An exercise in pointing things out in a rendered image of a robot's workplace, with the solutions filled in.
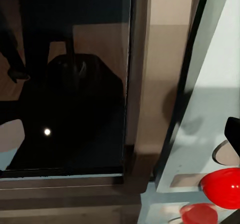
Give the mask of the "microwave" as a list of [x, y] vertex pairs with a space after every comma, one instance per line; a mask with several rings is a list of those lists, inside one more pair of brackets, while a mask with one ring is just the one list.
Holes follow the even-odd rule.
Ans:
[[240, 209], [240, 0], [0, 0], [0, 200], [203, 191]]

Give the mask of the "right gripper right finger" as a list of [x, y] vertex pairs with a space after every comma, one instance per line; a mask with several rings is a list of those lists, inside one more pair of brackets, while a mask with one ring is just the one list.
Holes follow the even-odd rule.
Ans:
[[230, 116], [227, 120], [224, 134], [240, 156], [240, 118]]

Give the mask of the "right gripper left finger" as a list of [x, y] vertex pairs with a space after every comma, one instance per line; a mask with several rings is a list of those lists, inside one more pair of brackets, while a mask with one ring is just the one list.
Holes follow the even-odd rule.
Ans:
[[0, 177], [26, 137], [22, 117], [0, 122]]

